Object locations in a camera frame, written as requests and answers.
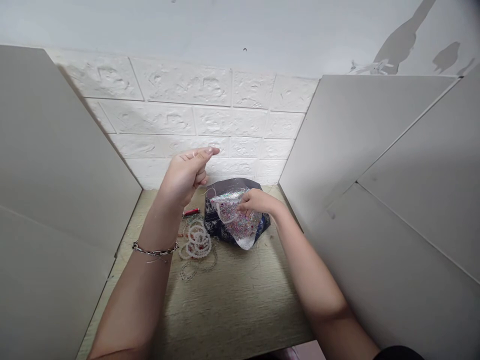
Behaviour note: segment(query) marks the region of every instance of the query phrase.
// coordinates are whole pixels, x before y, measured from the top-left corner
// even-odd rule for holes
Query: red lighter
[[[196,209],[184,211],[184,212],[183,212],[183,216],[184,216],[184,217],[187,217],[187,216],[195,215],[195,214],[199,214],[199,213],[200,213],[200,209],[199,209],[199,208],[196,208]]]

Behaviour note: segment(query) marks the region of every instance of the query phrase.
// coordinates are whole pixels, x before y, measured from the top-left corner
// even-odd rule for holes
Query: sparkly bag
[[[246,216],[237,211],[244,193],[262,189],[260,184],[242,177],[217,181],[205,194],[205,228],[210,236],[249,250],[270,226],[267,213],[252,211]]]

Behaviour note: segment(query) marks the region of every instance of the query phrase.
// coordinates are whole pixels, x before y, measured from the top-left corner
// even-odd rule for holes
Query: silver bracelet
[[[153,257],[157,257],[157,258],[160,258],[164,255],[170,255],[171,253],[173,253],[175,250],[177,250],[179,248],[179,243],[175,241],[175,245],[173,246],[173,248],[171,249],[168,249],[168,250],[165,250],[165,251],[161,251],[161,250],[156,250],[156,251],[147,251],[147,250],[144,250],[142,249],[140,246],[139,246],[139,242],[138,241],[135,241],[133,243],[133,245],[131,246],[131,248],[133,249],[133,251],[138,251],[139,253],[142,253],[142,254],[146,254],[146,255],[150,255],[150,256],[153,256]]]

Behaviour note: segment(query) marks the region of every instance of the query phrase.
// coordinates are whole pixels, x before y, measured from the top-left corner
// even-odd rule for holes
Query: skin
[[[171,160],[138,238],[142,249],[167,250],[174,246],[184,207],[198,186],[206,184],[205,165],[219,152],[217,148],[200,148]],[[252,189],[243,195],[238,210],[269,213],[275,220],[300,303],[325,357],[372,360],[378,347],[357,322],[334,278],[286,206]],[[148,263],[152,260],[148,255],[132,253],[100,320],[89,359],[148,358],[164,307],[171,259],[168,255]]]

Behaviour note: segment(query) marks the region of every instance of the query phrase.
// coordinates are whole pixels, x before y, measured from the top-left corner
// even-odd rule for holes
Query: table surface
[[[263,190],[285,202],[277,186]],[[186,209],[200,208],[205,189],[199,189]],[[107,301],[139,238],[156,191],[143,191],[120,244],[117,259],[92,317],[77,360],[86,359]],[[187,240],[178,238],[183,244]],[[245,251],[215,241],[214,253],[184,269],[195,276],[183,280],[189,261],[173,255],[165,315],[154,338],[153,359],[247,359],[314,339],[300,307],[275,223]]]

